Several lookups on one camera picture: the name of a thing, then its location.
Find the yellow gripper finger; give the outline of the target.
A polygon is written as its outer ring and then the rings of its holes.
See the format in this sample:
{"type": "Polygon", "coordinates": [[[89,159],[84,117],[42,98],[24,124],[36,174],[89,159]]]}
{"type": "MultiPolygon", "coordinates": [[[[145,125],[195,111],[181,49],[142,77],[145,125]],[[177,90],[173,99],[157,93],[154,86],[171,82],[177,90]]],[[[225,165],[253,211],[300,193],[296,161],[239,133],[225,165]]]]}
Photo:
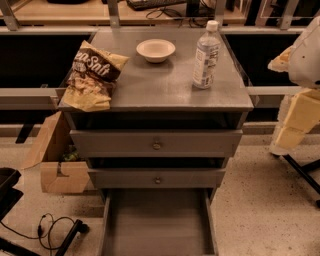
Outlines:
{"type": "Polygon", "coordinates": [[[292,47],[288,47],[268,64],[268,69],[275,72],[287,72],[292,47]]]}

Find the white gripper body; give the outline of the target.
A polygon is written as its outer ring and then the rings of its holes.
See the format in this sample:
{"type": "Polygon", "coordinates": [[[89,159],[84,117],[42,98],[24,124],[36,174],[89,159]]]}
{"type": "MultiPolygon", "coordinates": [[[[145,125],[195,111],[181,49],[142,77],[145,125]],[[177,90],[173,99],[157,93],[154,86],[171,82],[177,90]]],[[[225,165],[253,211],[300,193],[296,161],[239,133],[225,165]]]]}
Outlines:
{"type": "Polygon", "coordinates": [[[269,150],[285,155],[300,144],[320,121],[320,90],[303,89],[281,102],[269,150]]]}

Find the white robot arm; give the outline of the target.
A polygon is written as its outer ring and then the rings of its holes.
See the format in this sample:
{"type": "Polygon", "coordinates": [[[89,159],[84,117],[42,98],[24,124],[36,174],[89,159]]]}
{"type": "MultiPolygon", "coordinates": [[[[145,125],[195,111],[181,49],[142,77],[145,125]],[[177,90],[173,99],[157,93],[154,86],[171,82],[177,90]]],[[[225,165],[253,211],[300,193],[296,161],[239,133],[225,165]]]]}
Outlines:
{"type": "Polygon", "coordinates": [[[268,68],[287,72],[289,80],[302,87],[295,95],[283,98],[270,144],[272,154],[285,155],[320,122],[320,17],[315,17],[268,68]]]}

